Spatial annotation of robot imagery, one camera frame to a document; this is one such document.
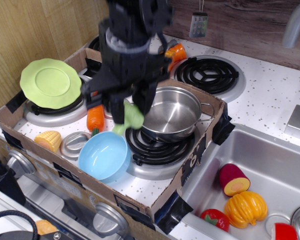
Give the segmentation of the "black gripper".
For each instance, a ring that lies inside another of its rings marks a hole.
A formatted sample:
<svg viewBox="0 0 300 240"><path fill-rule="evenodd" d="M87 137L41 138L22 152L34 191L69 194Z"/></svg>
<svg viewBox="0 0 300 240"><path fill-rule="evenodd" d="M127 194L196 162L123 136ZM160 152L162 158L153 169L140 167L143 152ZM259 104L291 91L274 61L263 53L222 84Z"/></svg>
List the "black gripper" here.
<svg viewBox="0 0 300 240"><path fill-rule="evenodd" d="M151 38L158 35L163 47L163 29L169 21L102 21L99 24L101 68L81 88L86 107L104 105L116 124L124 124L126 97L145 116L151 109L159 82L167 79L169 59L164 53L149 53Z"/></svg>

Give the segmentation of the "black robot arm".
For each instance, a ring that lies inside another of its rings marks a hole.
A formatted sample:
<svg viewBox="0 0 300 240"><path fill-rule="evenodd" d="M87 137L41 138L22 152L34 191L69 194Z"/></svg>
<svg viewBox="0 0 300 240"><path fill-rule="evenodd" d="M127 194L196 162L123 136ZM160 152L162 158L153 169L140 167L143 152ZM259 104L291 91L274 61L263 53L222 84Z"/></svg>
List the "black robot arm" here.
<svg viewBox="0 0 300 240"><path fill-rule="evenodd" d="M124 99L132 97L146 115L159 82L169 77L171 59L163 29L172 24L166 0L109 0L99 23L100 70L81 87L86 107L103 105L116 124L125 121Z"/></svg>

